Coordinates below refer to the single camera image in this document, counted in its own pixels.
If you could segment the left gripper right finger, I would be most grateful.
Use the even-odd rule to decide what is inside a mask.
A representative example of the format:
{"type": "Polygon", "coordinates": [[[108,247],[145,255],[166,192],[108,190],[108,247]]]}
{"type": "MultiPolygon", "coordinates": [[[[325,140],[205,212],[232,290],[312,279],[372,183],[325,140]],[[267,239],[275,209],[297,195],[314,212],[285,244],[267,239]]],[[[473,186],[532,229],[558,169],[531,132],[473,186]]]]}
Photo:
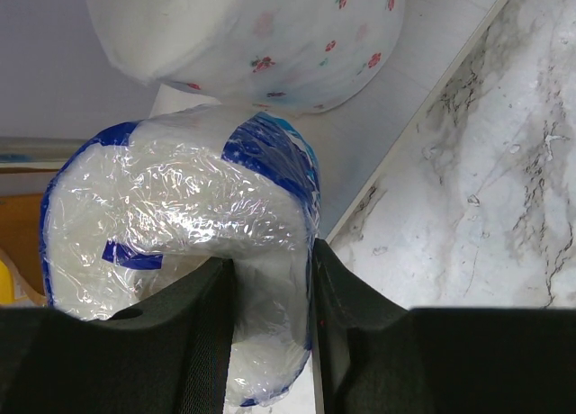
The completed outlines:
{"type": "Polygon", "coordinates": [[[406,310],[317,239],[312,368],[319,413],[572,413],[573,310],[406,310]]]}

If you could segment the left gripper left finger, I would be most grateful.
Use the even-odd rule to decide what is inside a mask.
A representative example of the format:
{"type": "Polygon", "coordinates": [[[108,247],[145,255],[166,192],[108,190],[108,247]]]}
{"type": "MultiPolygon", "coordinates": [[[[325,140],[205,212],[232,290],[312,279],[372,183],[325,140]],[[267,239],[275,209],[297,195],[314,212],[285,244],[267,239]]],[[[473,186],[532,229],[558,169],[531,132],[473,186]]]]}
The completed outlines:
{"type": "Polygon", "coordinates": [[[212,258],[107,320],[1,311],[4,413],[220,413],[236,297],[212,258]]]}

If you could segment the blue packaged roll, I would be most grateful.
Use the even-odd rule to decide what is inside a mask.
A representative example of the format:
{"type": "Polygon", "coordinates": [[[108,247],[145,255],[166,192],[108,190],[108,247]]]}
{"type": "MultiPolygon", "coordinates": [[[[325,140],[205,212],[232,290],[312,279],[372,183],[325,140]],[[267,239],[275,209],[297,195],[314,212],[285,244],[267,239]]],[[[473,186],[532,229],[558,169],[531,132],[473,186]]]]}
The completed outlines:
{"type": "Polygon", "coordinates": [[[87,141],[41,201],[49,305],[106,320],[197,269],[238,278],[226,402],[277,401],[311,347],[318,160],[286,120],[220,104],[125,122],[87,141]]]}

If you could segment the white dotted roll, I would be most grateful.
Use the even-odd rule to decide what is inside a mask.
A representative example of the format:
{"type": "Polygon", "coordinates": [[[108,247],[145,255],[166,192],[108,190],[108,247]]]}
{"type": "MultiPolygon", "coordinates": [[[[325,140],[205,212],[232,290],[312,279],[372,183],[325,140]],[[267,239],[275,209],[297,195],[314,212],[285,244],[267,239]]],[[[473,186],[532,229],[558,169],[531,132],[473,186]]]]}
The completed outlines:
{"type": "Polygon", "coordinates": [[[110,63],[223,103],[322,113],[392,54],[405,0],[86,0],[110,63]]]}

